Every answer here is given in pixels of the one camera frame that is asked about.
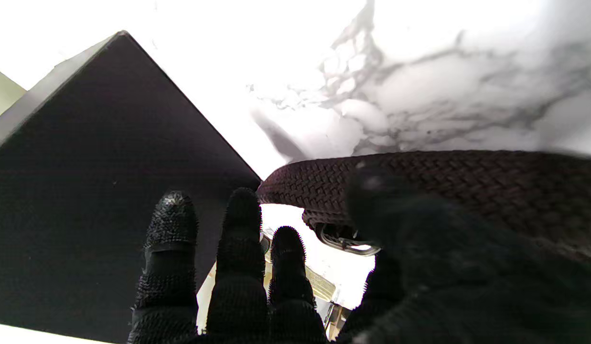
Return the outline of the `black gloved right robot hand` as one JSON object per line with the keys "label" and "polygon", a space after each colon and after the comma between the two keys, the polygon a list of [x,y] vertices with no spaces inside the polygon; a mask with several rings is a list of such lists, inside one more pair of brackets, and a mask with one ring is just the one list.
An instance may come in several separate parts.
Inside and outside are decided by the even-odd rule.
{"label": "black gloved right robot hand", "polygon": [[[591,344],[590,264],[369,168],[352,177],[347,209],[381,251],[337,344]],[[327,344],[301,237],[289,226],[274,233],[267,291],[261,226],[256,194],[234,191],[198,333],[194,205],[165,194],[147,230],[127,342]]]}

